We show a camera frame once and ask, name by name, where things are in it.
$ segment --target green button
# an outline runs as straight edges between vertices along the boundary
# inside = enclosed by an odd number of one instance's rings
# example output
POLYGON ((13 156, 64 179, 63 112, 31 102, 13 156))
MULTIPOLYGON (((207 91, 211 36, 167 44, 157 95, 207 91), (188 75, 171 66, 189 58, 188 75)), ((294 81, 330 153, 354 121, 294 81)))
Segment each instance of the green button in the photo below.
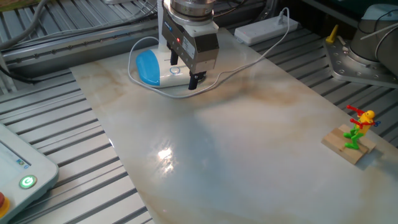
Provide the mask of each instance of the green button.
POLYGON ((22 178, 19 182, 19 186, 23 189, 29 189, 33 187, 37 182, 37 178, 33 175, 27 175, 26 177, 22 178))

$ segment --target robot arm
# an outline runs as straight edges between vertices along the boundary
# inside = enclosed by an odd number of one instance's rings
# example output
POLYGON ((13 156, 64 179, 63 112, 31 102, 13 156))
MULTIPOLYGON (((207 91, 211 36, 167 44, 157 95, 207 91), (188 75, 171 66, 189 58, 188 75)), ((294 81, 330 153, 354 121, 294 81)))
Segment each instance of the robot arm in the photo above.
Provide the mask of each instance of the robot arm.
POLYGON ((213 22, 215 0, 164 0, 162 37, 171 50, 170 64, 180 58, 190 70, 188 89, 196 89, 218 55, 218 26, 213 22))

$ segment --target blue object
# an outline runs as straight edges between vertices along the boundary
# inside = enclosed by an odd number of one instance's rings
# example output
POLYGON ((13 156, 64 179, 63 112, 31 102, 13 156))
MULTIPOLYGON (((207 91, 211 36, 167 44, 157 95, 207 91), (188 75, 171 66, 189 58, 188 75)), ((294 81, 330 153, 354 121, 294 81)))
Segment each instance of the blue object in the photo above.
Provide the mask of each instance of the blue object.
POLYGON ((166 21, 164 21, 164 24, 169 28, 170 32, 173 32, 173 28, 166 21))
POLYGON ((379 124, 381 124, 381 121, 376 122, 376 124, 374 124, 375 127, 378 127, 379 124))
POLYGON ((136 58, 139 78, 145 84, 160 86, 160 68, 156 55, 151 50, 146 50, 136 58))

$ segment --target white cable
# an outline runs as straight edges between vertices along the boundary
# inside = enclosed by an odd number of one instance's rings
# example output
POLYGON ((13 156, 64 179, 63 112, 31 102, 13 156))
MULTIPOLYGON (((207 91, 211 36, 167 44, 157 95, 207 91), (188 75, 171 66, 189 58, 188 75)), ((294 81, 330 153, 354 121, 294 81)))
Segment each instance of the white cable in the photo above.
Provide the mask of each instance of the white cable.
POLYGON ((388 29, 391 29, 391 28, 395 28, 395 27, 397 27, 397 26, 398 26, 398 22, 395 23, 395 24, 393 24, 393 25, 387 26, 387 27, 385 27, 385 28, 383 28, 383 29, 379 29, 378 31, 373 32, 373 33, 371 33, 371 34, 369 34, 369 35, 366 35, 366 36, 362 37, 361 40, 364 40, 364 39, 366 39, 366 38, 369 38, 369 37, 371 37, 371 36, 373 36, 373 35, 376 35, 376 34, 378 34, 378 33, 380 33, 380 32, 383 32, 383 31, 385 31, 385 30, 388 30, 388 29))
POLYGON ((337 36, 337 39, 340 41, 340 43, 344 46, 346 45, 346 42, 343 40, 341 36, 337 36))
POLYGON ((377 56, 377 52, 379 51, 379 48, 380 48, 381 43, 384 41, 384 39, 385 39, 388 35, 390 35, 390 33, 391 33, 392 31, 394 31, 394 30, 396 30, 396 29, 398 29, 398 27, 395 27, 395 28, 391 29, 389 32, 387 32, 386 34, 384 34, 383 38, 379 41, 379 43, 377 44, 377 47, 376 47, 376 49, 375 49, 375 51, 374 51, 374 56, 375 56, 376 59, 379 60, 379 57, 377 56))
POLYGON ((130 64, 131 64, 131 54, 132 54, 132 51, 134 50, 134 48, 136 47, 136 45, 137 45, 138 43, 140 43, 141 41, 143 41, 143 40, 146 40, 146 39, 154 39, 154 40, 159 41, 159 40, 158 40, 157 38, 155 38, 155 37, 144 37, 144 38, 142 38, 141 40, 138 40, 138 41, 132 46, 132 48, 131 48, 131 50, 130 50, 129 61, 128 61, 128 66, 127 66, 127 71, 128 71, 128 74, 129 74, 130 81, 132 81, 132 82, 134 82, 135 84, 140 85, 140 86, 142 86, 142 87, 144 87, 144 88, 146 88, 146 89, 148 89, 148 90, 152 90, 152 91, 154 91, 154 92, 156 92, 156 93, 158 93, 158 94, 160 94, 160 95, 162 95, 162 96, 166 96, 166 97, 169 97, 169 98, 172 98, 172 99, 185 99, 185 98, 193 97, 193 96, 202 94, 202 93, 204 93, 204 92, 210 91, 210 90, 212 90, 212 89, 214 89, 214 88, 217 88, 217 87, 219 87, 219 85, 216 86, 216 84, 218 83, 218 80, 220 79, 220 76, 221 76, 222 74, 224 74, 224 73, 233 73, 233 74, 231 74, 231 75, 228 77, 228 78, 231 78, 233 75, 235 75, 235 74, 237 74, 238 72, 244 70, 245 68, 248 68, 248 67, 250 67, 250 66, 252 66, 252 65, 254 65, 254 64, 256 64, 256 63, 258 63, 260 60, 262 60, 262 59, 268 54, 268 52, 270 52, 274 47, 276 47, 276 46, 286 37, 286 35, 289 33, 289 29, 290 29, 290 22, 289 22, 289 21, 290 21, 290 12, 289 12, 289 8, 285 7, 285 8, 283 8, 283 9, 281 10, 279 16, 283 16, 284 11, 287 11, 287 31, 286 31, 285 35, 284 35, 276 44, 274 44, 270 49, 268 49, 264 54, 262 54, 255 62, 249 63, 249 64, 247 64, 247 65, 243 65, 243 66, 238 67, 238 68, 235 68, 235 69, 232 70, 232 71, 225 71, 225 72, 219 73, 218 76, 217 76, 216 81, 215 81, 213 84, 211 84, 210 86, 208 86, 208 87, 206 87, 206 88, 204 88, 204 89, 202 89, 202 90, 200 90, 200 91, 194 92, 194 93, 189 94, 189 95, 183 95, 183 96, 170 95, 170 94, 164 93, 164 92, 162 92, 162 91, 160 91, 160 90, 158 90, 158 89, 155 89, 155 88, 152 88, 152 87, 150 87, 150 86, 147 86, 147 85, 145 85, 145 84, 143 84, 143 83, 141 83, 141 82, 135 80, 135 79, 132 77, 132 75, 131 75, 131 73, 130 73, 130 64))

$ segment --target red emergency button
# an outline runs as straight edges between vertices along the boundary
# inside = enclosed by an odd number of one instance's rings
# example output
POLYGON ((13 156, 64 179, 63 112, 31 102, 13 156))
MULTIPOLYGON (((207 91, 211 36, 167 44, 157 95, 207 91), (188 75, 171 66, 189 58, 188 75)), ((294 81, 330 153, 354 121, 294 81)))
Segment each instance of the red emergency button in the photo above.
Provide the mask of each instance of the red emergency button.
POLYGON ((0 218, 6 215, 10 208, 10 201, 0 192, 0 218))

